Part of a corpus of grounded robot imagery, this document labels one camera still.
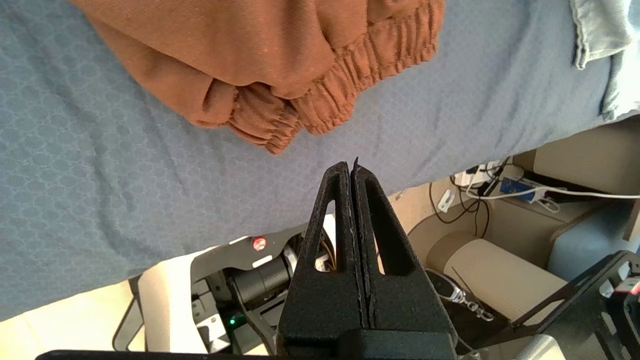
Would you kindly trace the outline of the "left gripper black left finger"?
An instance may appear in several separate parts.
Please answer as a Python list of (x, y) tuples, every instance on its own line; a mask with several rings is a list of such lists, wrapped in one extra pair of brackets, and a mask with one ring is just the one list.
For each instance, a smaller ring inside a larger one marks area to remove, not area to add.
[[(334, 203), (336, 214), (336, 270), (322, 272), (315, 263), (330, 203)], [(300, 360), (335, 358), (339, 337), (361, 327), (361, 263), (353, 213), (349, 166), (341, 161), (325, 171), (318, 188), (279, 319), (279, 356)]]

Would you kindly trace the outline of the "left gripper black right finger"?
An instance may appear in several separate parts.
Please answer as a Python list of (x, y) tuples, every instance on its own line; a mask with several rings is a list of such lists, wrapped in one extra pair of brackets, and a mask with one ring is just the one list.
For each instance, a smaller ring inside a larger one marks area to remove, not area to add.
[(361, 292), (352, 357), (454, 360), (457, 333), (377, 178), (355, 164), (350, 194)]

